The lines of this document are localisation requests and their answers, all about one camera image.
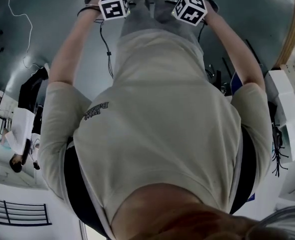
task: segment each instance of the white cable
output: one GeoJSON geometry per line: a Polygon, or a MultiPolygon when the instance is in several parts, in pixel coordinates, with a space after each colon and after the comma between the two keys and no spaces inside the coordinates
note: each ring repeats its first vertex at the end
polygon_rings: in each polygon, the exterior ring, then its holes
{"type": "MultiPolygon", "coordinates": [[[[8,0],[8,8],[9,8],[9,10],[11,11],[11,14],[14,16],[14,17],[20,17],[20,16],[26,16],[26,18],[27,18],[27,20],[28,20],[28,22],[30,23],[30,25],[31,25],[31,30],[29,31],[29,37],[28,37],[28,46],[27,46],[27,49],[26,49],[26,55],[28,55],[28,52],[29,52],[29,49],[30,49],[30,45],[31,45],[31,34],[32,34],[32,29],[33,29],[33,25],[32,25],[32,22],[30,21],[30,18],[29,18],[29,16],[26,14],[26,13],[22,13],[22,14],[18,14],[18,15],[15,15],[14,13],[13,13],[13,11],[12,11],[12,9],[11,9],[11,6],[10,6],[10,0],[8,0]]],[[[34,65],[34,66],[37,66],[39,69],[41,69],[38,65],[36,65],[36,64],[32,64],[30,67],[27,67],[26,66],[26,64],[25,64],[25,62],[24,62],[24,59],[26,58],[27,56],[24,56],[24,58],[23,58],[23,65],[24,65],[24,67],[25,68],[27,68],[28,70],[30,69],[30,68],[32,68],[32,66],[34,65]]]]}

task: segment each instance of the printed logo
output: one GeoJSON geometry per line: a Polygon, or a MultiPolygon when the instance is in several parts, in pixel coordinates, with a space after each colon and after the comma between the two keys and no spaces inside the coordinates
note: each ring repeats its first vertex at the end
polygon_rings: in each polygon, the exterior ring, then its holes
{"type": "Polygon", "coordinates": [[[96,105],[94,107],[92,107],[91,109],[89,109],[85,115],[84,115],[84,120],[88,120],[94,116],[100,115],[101,114],[101,109],[105,110],[109,107],[109,103],[105,102],[105,103],[101,103],[99,105],[96,105]]]}

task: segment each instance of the hair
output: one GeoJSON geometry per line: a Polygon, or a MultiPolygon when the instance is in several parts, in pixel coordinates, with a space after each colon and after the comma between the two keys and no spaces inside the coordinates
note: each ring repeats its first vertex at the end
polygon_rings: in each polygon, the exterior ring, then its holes
{"type": "Polygon", "coordinates": [[[33,162],[33,166],[34,166],[35,170],[40,170],[41,169],[38,162],[33,162]]]}
{"type": "Polygon", "coordinates": [[[24,151],[23,151],[23,155],[22,155],[22,165],[24,166],[27,162],[29,153],[31,150],[31,140],[29,140],[28,138],[26,139],[25,142],[25,147],[24,147],[24,151]]]}
{"type": "Polygon", "coordinates": [[[13,163],[13,159],[15,156],[16,154],[12,156],[11,160],[9,161],[9,166],[12,168],[14,172],[20,173],[22,171],[22,163],[21,162],[13,163]]]}

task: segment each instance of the forearm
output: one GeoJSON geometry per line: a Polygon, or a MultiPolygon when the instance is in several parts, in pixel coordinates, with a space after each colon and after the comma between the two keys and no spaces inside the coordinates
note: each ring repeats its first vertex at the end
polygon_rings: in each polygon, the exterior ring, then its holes
{"type": "Polygon", "coordinates": [[[1,144],[3,145],[6,141],[6,134],[8,133],[8,129],[4,128],[3,129],[3,133],[2,133],[2,137],[1,137],[1,144]]]}
{"type": "Polygon", "coordinates": [[[207,20],[207,23],[225,47],[241,82],[258,84],[265,91],[260,65],[242,39],[218,14],[207,20]]]}
{"type": "Polygon", "coordinates": [[[74,28],[52,62],[49,83],[64,82],[73,85],[84,44],[93,26],[93,21],[100,14],[100,12],[91,9],[80,14],[74,28]]]}

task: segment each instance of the short sleeve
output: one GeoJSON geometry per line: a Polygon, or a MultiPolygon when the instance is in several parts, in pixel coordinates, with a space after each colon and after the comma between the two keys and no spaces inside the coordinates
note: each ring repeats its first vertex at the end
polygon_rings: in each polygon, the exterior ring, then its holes
{"type": "Polygon", "coordinates": [[[23,154],[23,150],[24,150],[24,146],[23,145],[20,145],[13,132],[12,131],[9,131],[6,135],[5,135],[5,139],[6,139],[6,142],[8,143],[8,146],[12,149],[12,151],[18,155],[22,155],[23,154]]]}
{"type": "Polygon", "coordinates": [[[238,111],[241,125],[247,130],[255,147],[256,176],[253,190],[256,190],[271,164],[273,137],[267,94],[256,83],[248,83],[235,93],[231,104],[238,111]]]}
{"type": "Polygon", "coordinates": [[[46,89],[37,161],[48,187],[61,199],[63,153],[91,101],[72,85],[50,83],[46,89]]]}

